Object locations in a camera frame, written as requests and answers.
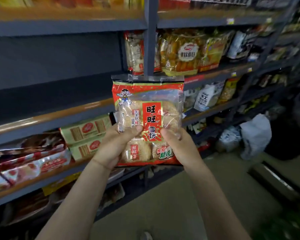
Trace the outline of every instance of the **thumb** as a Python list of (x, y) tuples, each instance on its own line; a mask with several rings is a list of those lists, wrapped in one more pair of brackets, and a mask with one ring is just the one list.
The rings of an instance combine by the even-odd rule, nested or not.
[(172, 131), (162, 128), (160, 133), (173, 150), (180, 147), (180, 141)]
[(143, 127), (141, 125), (137, 125), (136, 127), (126, 129), (117, 137), (118, 143), (121, 145), (126, 145), (129, 141), (131, 141), (138, 134), (140, 134), (142, 129)]

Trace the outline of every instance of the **grey shelving unit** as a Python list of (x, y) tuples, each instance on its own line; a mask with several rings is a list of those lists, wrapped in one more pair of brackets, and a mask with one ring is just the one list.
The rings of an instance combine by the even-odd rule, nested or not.
[[(199, 137), (193, 137), (195, 142), (204, 141), (227, 126), (244, 121), (244, 117), (234, 117), (240, 104), (268, 92), (281, 91), (280, 86), (273, 86), (247, 93), (253, 79), (261, 74), (300, 63), (300, 55), (289, 60), (265, 63), (275, 44), (300, 42), (300, 34), (280, 35), (299, 1), (291, 0), (283, 14), (272, 19), (276, 23), (276, 31), (270, 37), (258, 39), (257, 42), (266, 45), (266, 48), (256, 62), (220, 64), (215, 70), (196, 75), (197, 80), (185, 82), (186, 90), (224, 81), (234, 74), (248, 74), (248, 79), (237, 98), (204, 113), (191, 111), (191, 119), (186, 120), (183, 125), (231, 109), (223, 125), (208, 128)], [(112, 98), (111, 75), (127, 70), (122, 34), (124, 30), (144, 30), (144, 73), (152, 76), (157, 28), (226, 26), (229, 19), (233, 19), (230, 25), (255, 25), (263, 24), (270, 18), (266, 15), (232, 17), (226, 16), (225, 11), (225, 17), (218, 18), (162, 19), (159, 18), (157, 10), (158, 0), (145, 0), (144, 17), (141, 19), (0, 21), (0, 126)], [(262, 112), (278, 99), (279, 96), (275, 96), (249, 114)], [(10, 128), (0, 132), (0, 144), (113, 111), (114, 105), (109, 104), (61, 118), (52, 118), (43, 123)], [(85, 164), (82, 164), (6, 195), (0, 198), (0, 205), (80, 172), (84, 167)], [(182, 171), (182, 168), (165, 169), (149, 179), (148, 169), (149, 167), (137, 168), (113, 182), (111, 185), (119, 182), (127, 184), (130, 178), (144, 172), (144, 179), (129, 185), (126, 197), (102, 212), (96, 220)]]

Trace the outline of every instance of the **price tag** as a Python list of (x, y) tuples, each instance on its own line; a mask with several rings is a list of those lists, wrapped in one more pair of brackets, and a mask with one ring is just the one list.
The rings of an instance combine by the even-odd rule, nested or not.
[(235, 23), (235, 19), (234, 18), (227, 18), (227, 24), (231, 25)]

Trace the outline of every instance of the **forearm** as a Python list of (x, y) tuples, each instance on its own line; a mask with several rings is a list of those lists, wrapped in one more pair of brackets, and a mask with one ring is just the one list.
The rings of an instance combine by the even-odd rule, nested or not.
[(88, 239), (109, 174), (102, 165), (89, 162), (36, 239)]
[(203, 161), (185, 170), (192, 181), (208, 239), (250, 239), (215, 177)]

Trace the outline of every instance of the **right hand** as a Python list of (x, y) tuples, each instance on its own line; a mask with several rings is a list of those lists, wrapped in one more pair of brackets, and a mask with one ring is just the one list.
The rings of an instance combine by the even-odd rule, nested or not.
[(195, 143), (185, 129), (180, 129), (181, 140), (168, 129), (162, 128), (160, 132), (165, 141), (171, 146), (178, 161), (185, 168), (193, 168), (203, 164), (203, 160)]

